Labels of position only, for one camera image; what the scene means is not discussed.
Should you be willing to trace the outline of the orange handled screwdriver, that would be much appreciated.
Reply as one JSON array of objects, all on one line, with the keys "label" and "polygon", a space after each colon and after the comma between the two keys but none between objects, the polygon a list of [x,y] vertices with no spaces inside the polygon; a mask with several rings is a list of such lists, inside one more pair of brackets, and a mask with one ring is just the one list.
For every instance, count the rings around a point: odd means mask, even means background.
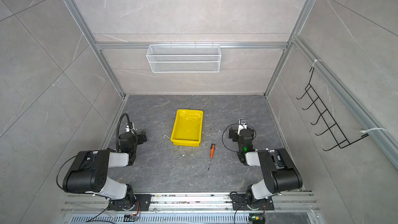
[{"label": "orange handled screwdriver", "polygon": [[214,156],[215,148],[216,148],[216,145],[215,144],[211,144],[211,146],[210,146],[210,154],[209,154],[209,162],[208,162],[208,170],[210,168],[210,164],[211,164],[212,158]]}]

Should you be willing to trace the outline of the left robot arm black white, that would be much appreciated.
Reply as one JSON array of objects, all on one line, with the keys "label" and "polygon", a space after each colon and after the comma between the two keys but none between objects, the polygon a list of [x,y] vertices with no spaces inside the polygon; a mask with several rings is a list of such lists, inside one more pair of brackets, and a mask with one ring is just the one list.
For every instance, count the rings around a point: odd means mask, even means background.
[{"label": "left robot arm black white", "polygon": [[151,195],[135,195],[129,184],[120,183],[108,176],[109,168],[132,166],[137,147],[147,141],[145,131],[118,135],[118,149],[80,151],[66,173],[60,188],[66,193],[89,194],[109,200],[108,211],[147,211]]}]

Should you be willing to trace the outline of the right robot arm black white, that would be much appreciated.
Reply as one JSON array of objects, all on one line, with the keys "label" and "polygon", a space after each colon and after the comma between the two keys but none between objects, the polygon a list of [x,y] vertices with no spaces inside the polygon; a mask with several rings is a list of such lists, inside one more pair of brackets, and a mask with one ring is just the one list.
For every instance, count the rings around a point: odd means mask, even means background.
[{"label": "right robot arm black white", "polygon": [[255,131],[244,126],[230,127],[228,138],[238,145],[236,154],[240,163],[259,167],[263,177],[259,182],[248,186],[243,206],[256,209],[272,196],[302,188],[302,177],[285,148],[254,149],[252,141]]}]

